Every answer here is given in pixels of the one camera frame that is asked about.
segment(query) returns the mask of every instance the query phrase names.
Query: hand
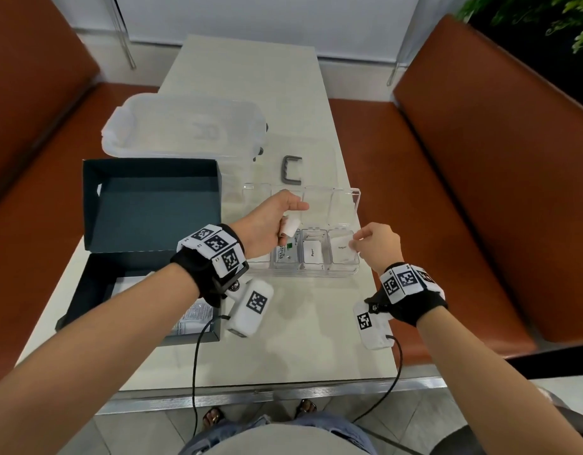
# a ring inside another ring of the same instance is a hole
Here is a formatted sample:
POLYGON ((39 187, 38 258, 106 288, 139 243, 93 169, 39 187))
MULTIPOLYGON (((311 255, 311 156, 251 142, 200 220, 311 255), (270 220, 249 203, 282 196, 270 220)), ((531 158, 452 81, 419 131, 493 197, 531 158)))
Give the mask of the hand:
POLYGON ((309 204, 289 190, 281 190, 230 227, 245 248, 245 258, 260 257, 276 245, 284 246, 286 237, 280 237, 283 214, 288 210, 307 210, 309 204))
POLYGON ((388 225, 371 222, 357 231, 348 245, 359 252, 361 258, 378 276, 394 263, 404 261, 401 238, 388 225))

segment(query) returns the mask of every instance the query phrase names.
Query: brown cushion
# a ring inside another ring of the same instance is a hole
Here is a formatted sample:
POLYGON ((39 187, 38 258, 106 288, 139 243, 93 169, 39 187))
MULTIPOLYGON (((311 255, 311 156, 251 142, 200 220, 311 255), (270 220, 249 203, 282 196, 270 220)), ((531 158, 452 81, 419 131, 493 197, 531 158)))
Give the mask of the brown cushion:
POLYGON ((0 0, 0 192, 98 72, 51 0, 0 0))
POLYGON ((394 95, 535 326, 583 342, 583 108, 451 17, 394 95))
MULTIPOLYGON (((359 220, 401 235, 406 261, 443 287, 450 311, 499 354, 535 349, 515 308, 394 104, 330 99, 344 164, 361 190, 359 220)), ((392 321, 406 364, 430 357, 415 328, 392 321)))
POLYGON ((154 87, 100 84, 0 201, 0 378, 14 366, 83 235, 82 160, 126 98, 154 87))

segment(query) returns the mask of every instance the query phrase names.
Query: denim shorts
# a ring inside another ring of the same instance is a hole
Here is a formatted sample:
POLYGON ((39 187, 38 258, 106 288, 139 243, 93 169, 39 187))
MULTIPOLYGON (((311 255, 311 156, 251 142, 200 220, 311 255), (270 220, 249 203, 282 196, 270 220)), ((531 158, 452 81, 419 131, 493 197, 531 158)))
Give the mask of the denim shorts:
MULTIPOLYGON (((233 437, 251 428, 257 428, 271 423, 268 415, 263 415, 251 423, 235 423, 227 420, 220 421, 217 425, 209 428, 203 433, 193 437, 182 449, 179 455, 199 455, 223 440, 233 437)), ((358 448, 369 453, 378 455, 369 437, 357 426, 343 417, 327 412, 303 413, 284 425, 295 425, 299 427, 314 427, 328 431, 335 436, 347 440, 358 448)))

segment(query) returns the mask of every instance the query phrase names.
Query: gray handle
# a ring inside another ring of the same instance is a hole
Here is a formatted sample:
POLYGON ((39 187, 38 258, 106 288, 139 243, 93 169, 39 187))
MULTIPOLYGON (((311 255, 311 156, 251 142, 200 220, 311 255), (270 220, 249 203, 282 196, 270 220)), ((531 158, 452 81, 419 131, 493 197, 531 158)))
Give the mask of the gray handle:
POLYGON ((288 185, 302 185, 302 180, 300 179, 289 179, 287 178, 287 163, 290 161, 301 161, 301 156, 285 155, 283 157, 283 163, 281 164, 281 182, 288 185))

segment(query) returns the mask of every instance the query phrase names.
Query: sandal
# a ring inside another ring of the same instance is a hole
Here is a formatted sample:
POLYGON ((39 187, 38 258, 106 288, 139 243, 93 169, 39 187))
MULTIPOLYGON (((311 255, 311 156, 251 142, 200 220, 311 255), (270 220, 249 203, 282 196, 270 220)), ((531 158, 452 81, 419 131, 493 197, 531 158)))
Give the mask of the sandal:
POLYGON ((317 412, 317 406, 310 399, 302 399, 300 404, 296 407, 296 414, 294 415, 294 420, 300 415, 311 414, 317 412))
POLYGON ((212 407, 203 416, 203 431, 217 425, 221 420, 224 420, 224 413, 220 407, 212 407))

